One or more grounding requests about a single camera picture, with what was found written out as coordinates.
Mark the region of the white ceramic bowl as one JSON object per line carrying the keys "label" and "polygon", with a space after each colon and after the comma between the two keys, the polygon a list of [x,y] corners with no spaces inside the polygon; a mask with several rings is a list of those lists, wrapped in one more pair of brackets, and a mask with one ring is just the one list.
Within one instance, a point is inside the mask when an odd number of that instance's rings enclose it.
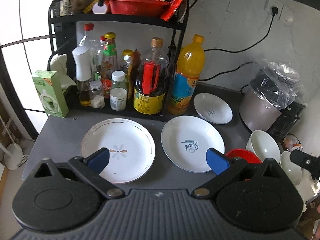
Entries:
{"label": "white ceramic bowl", "polygon": [[246,150],[254,153],[261,161],[272,158],[280,163],[280,149],[275,140],[264,131],[255,130],[252,132]]}

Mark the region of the white plate with Sweet print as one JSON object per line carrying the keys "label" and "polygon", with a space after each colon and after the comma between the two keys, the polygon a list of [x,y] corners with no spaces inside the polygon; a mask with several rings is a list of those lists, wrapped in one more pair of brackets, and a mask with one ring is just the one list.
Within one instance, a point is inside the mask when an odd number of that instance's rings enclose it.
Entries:
{"label": "white plate with Sweet print", "polygon": [[161,143],[163,151],[176,166],[193,173],[211,170],[206,161],[209,148],[225,152],[225,143],[217,129],[205,120],[189,115],[169,120],[162,129]]}

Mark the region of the small white plate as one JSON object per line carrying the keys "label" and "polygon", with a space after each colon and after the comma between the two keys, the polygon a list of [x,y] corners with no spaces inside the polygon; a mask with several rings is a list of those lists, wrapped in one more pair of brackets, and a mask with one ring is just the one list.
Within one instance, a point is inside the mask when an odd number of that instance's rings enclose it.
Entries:
{"label": "small white plate", "polygon": [[224,125],[232,121],[231,107],[218,96],[200,93],[195,96],[193,103],[198,115],[207,122]]}

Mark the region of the black metal kitchen rack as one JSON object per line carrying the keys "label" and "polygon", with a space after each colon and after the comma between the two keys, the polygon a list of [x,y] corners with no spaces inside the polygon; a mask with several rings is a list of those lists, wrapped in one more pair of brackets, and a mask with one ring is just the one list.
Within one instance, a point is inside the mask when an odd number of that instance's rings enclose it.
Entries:
{"label": "black metal kitchen rack", "polygon": [[[189,18],[189,11],[190,11],[190,5],[189,0],[186,1],[184,15],[181,18],[182,22],[178,19],[178,16],[172,16],[171,19],[166,22],[160,18],[154,18],[154,17],[145,17],[145,16],[135,16],[135,15],[119,15],[119,14],[76,14],[76,15],[68,15],[68,16],[61,16],[61,17],[52,17],[56,16],[57,13],[57,6],[56,4],[60,3],[61,0],[53,0],[51,5],[48,9],[48,29],[49,29],[49,40],[50,40],[50,47],[52,54],[49,57],[48,64],[47,64],[47,70],[50,70],[50,62],[53,58],[53,56],[61,55],[61,54],[67,54],[67,56],[72,56],[72,49],[76,47],[76,23],[77,22],[89,22],[89,23],[95,23],[95,22],[125,22],[129,24],[140,24],[143,27],[147,26],[157,26],[162,28],[169,28],[172,29],[172,37],[168,52],[168,56],[170,59],[169,62],[169,77],[171,78],[166,80],[167,90],[164,97],[164,100],[166,101],[168,96],[168,89],[170,82],[174,80],[174,74],[176,71],[176,63],[178,60],[178,55],[180,53],[180,50],[182,48],[182,42],[185,35],[185,30],[187,28],[187,22]],[[176,37],[176,31],[180,31],[179,39],[177,45],[175,44],[175,37]],[[57,50],[54,50],[54,43],[53,38],[56,38],[56,45]],[[75,79],[75,62],[72,57],[72,59],[67,60],[67,75],[73,79]],[[111,107],[105,107],[105,108],[92,108],[92,107],[84,107],[80,104],[79,100],[79,92],[76,88],[68,88],[67,92],[65,92],[65,98],[67,102],[67,106],[69,109],[77,109],[87,112],[97,112],[97,113],[105,113],[105,114],[112,114],[115,113],[115,111],[112,111]],[[124,111],[120,111],[121,116],[129,116],[133,118],[140,118],[140,119],[149,119],[149,120],[156,120],[161,122],[166,122],[170,119],[170,116],[168,116],[168,111],[162,107],[162,110],[159,113],[156,113],[154,115],[146,115],[137,112],[133,106],[127,106]]]}

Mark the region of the red and black bowl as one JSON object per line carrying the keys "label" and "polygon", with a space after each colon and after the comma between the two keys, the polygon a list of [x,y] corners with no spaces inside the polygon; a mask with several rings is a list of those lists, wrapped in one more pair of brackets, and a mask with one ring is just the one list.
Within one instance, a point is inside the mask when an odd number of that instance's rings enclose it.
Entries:
{"label": "red and black bowl", "polygon": [[226,156],[230,159],[233,159],[235,157],[240,157],[242,159],[245,159],[249,164],[261,164],[262,161],[252,152],[246,150],[246,149],[233,149],[226,153]]}

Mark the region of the brown bowl with packets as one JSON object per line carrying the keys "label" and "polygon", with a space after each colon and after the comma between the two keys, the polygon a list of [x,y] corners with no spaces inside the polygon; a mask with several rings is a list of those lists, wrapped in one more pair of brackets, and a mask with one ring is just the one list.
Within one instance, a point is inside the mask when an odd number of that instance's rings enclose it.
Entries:
{"label": "brown bowl with packets", "polygon": [[283,143],[284,143],[287,151],[289,151],[289,152],[292,152],[293,150],[303,151],[303,146],[302,146],[301,142],[293,134],[288,133],[284,137]]}

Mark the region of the black pressure cooker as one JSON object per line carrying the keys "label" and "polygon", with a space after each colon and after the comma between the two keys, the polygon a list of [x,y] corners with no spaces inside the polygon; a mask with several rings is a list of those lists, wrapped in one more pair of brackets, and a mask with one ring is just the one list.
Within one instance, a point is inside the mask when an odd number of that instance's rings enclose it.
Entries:
{"label": "black pressure cooker", "polygon": [[280,110],[280,116],[267,130],[267,133],[276,141],[280,141],[299,122],[305,104],[292,102],[286,108]]}

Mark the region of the small clear spice jar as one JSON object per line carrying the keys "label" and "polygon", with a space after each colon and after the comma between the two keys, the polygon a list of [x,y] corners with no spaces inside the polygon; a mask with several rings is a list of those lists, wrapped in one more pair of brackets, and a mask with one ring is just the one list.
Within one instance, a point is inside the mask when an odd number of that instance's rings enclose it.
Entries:
{"label": "small clear spice jar", "polygon": [[92,81],[89,85],[89,97],[91,101],[91,107],[104,108],[105,99],[103,95],[103,87],[100,80]]}

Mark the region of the white pill bottle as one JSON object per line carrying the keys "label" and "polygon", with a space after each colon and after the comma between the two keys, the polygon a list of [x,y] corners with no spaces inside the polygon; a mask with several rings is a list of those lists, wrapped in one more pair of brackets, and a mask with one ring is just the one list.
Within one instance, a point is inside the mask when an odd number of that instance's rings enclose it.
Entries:
{"label": "white pill bottle", "polygon": [[127,91],[124,88],[113,88],[110,91],[110,105],[114,111],[123,111],[126,107]]}

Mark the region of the green cardboard box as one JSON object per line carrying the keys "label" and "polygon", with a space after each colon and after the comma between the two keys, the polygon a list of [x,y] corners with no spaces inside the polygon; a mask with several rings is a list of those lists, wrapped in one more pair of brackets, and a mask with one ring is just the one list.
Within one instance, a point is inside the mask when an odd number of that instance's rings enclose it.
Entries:
{"label": "green cardboard box", "polygon": [[65,118],[68,107],[58,73],[38,70],[31,75],[44,111],[52,116]]}

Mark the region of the green jar white lid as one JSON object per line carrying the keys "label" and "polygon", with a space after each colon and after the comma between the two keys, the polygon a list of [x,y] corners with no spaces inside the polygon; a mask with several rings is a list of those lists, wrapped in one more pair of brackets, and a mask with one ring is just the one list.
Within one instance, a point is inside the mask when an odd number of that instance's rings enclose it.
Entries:
{"label": "green jar white lid", "polygon": [[123,71],[117,70],[112,73],[112,89],[123,88],[126,89],[126,75]]}

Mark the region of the oil dispenser white cap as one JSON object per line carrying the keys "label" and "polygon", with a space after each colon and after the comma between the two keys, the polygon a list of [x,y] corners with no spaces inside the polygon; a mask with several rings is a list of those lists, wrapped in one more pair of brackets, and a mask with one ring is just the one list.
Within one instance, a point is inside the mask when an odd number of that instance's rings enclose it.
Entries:
{"label": "oil dispenser white cap", "polygon": [[76,47],[72,54],[76,67],[76,83],[80,104],[84,107],[89,107],[91,105],[89,85],[92,79],[89,48],[86,46]]}

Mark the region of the red plastic basket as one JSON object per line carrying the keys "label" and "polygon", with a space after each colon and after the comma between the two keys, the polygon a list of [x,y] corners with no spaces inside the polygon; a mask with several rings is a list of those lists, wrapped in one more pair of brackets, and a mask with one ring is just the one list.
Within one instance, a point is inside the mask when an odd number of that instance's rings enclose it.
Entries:
{"label": "red plastic basket", "polygon": [[107,0],[112,14],[160,18],[169,2],[152,0]]}

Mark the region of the glass jar on shelf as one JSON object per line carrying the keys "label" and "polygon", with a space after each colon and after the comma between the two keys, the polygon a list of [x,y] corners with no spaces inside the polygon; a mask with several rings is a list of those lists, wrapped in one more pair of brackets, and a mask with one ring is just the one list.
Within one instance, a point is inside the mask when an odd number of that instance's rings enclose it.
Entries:
{"label": "glass jar on shelf", "polygon": [[78,14],[84,7],[85,0],[61,0],[60,17]]}

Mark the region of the white wall socket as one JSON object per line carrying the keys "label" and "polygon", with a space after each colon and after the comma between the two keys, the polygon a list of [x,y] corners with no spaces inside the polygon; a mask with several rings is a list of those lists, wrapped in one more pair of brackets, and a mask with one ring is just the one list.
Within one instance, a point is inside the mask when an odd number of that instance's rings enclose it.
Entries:
{"label": "white wall socket", "polygon": [[273,12],[277,12],[275,14],[275,18],[280,20],[285,25],[291,25],[294,19],[293,11],[281,3],[279,0],[266,0],[265,10],[269,14],[273,14]]}

